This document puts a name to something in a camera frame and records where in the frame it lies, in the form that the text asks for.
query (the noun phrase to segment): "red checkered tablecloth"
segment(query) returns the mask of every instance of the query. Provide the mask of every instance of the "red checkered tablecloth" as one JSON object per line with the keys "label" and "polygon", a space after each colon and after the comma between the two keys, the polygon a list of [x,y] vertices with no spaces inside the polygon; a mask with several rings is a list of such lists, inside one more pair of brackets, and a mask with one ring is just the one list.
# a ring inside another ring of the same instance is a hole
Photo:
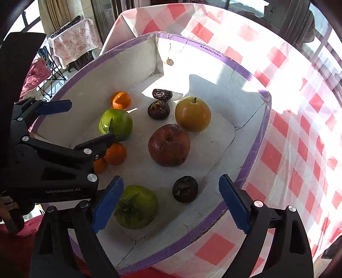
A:
{"label": "red checkered tablecloth", "polygon": [[[215,48],[251,72],[272,95],[267,132],[243,186],[253,199],[303,220],[313,260],[342,234],[342,109],[322,76],[282,38],[238,14],[202,4],[169,4],[123,12],[103,52],[152,31]],[[253,274],[273,238],[269,230]],[[183,278],[221,277],[244,240],[229,213],[203,237],[154,265]]]}

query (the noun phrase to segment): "orange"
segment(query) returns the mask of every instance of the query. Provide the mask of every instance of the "orange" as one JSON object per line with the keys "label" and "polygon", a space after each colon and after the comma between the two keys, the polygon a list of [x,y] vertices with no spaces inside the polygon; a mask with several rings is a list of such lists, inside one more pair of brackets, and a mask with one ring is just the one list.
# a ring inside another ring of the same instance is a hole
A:
{"label": "orange", "polygon": [[123,144],[114,143],[107,149],[103,158],[111,165],[120,165],[125,161],[126,156],[127,152]]}
{"label": "orange", "polygon": [[131,105],[131,97],[126,92],[118,92],[114,95],[112,106],[115,109],[126,110]]}
{"label": "orange", "polygon": [[105,161],[103,157],[101,157],[98,160],[95,160],[93,162],[93,166],[94,166],[94,173],[99,175],[99,174],[102,174],[106,170],[107,162]]}

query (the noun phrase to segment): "curtain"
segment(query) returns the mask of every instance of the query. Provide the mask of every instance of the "curtain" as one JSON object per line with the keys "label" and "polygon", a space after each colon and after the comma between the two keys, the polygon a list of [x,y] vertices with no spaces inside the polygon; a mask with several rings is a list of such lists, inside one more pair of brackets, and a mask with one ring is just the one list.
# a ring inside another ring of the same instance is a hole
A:
{"label": "curtain", "polygon": [[38,6],[47,37],[71,21],[66,0],[38,0]]}

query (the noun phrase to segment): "blue gripper pad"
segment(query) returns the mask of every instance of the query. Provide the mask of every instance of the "blue gripper pad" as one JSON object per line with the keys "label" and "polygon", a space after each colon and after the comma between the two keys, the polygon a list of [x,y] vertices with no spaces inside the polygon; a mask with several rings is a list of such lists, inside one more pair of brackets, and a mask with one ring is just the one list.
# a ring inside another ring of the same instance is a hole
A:
{"label": "blue gripper pad", "polygon": [[236,193],[234,184],[232,184],[225,175],[220,177],[219,191],[234,219],[236,227],[248,235],[251,229],[249,224],[249,212]]}
{"label": "blue gripper pad", "polygon": [[72,105],[73,103],[69,99],[44,102],[37,108],[37,114],[47,116],[57,113],[68,112],[71,109]]}
{"label": "blue gripper pad", "polygon": [[93,224],[91,225],[91,228],[94,233],[98,233],[106,227],[122,192],[123,180],[119,176],[116,176],[107,186],[100,202],[93,210]]}

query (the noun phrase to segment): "window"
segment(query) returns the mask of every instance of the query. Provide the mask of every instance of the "window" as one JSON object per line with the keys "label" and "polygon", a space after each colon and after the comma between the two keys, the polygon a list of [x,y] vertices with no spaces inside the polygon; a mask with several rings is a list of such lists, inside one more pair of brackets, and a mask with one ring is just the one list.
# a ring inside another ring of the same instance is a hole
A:
{"label": "window", "polygon": [[12,32],[28,31],[45,33],[40,21],[38,0],[35,0],[26,10],[23,11],[23,13],[17,18],[7,35]]}
{"label": "window", "polygon": [[35,0],[25,11],[27,24],[30,25],[35,19],[39,18],[38,0]]}
{"label": "window", "polygon": [[342,106],[342,42],[320,10],[313,4],[309,9],[315,19],[315,38],[298,50],[319,71]]}
{"label": "window", "polygon": [[264,0],[230,0],[228,10],[232,12],[247,11],[262,18],[264,16],[265,7],[268,5],[269,3]]}

